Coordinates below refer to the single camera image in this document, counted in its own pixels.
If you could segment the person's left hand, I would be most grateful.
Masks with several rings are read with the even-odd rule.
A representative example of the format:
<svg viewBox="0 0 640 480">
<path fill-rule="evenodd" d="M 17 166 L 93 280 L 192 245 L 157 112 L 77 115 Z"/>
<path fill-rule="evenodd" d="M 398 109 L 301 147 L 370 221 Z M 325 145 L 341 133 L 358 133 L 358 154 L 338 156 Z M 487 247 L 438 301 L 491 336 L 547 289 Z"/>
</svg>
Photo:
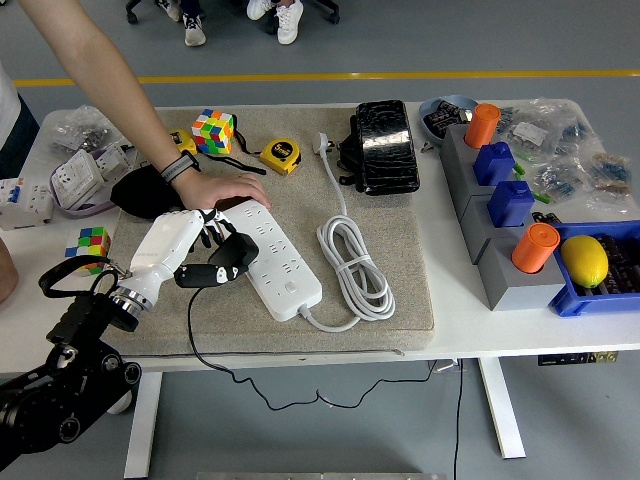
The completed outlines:
<svg viewBox="0 0 640 480">
<path fill-rule="evenodd" d="M 234 197 L 250 197 L 271 207 L 263 185 L 250 173 L 214 177 L 188 169 L 170 184 L 187 209 L 213 209 L 219 202 Z"/>
</svg>

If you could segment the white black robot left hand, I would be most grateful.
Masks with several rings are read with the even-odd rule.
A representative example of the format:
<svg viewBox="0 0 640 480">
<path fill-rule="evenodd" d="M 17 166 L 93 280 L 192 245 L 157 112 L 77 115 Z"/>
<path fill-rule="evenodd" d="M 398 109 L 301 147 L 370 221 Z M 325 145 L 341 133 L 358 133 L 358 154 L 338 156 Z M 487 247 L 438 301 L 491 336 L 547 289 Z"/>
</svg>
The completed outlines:
<svg viewBox="0 0 640 480">
<path fill-rule="evenodd" d="M 233 225 L 216 209 L 175 211 L 156 218 L 132 257 L 129 274 L 119 286 L 141 297 L 144 309 L 152 309 L 162 283 L 173 277 L 196 238 L 215 221 L 231 232 Z"/>
</svg>

